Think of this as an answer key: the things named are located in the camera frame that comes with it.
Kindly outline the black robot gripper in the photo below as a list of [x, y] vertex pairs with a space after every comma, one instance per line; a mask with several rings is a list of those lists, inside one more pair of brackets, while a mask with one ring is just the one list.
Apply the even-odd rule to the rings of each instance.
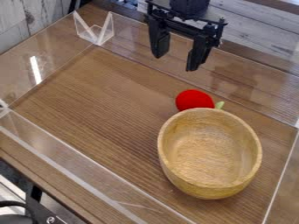
[[186, 71], [206, 63], [211, 48], [220, 45], [226, 18], [211, 11], [211, 0], [146, 0], [151, 51], [159, 59], [170, 51], [170, 32], [194, 38]]

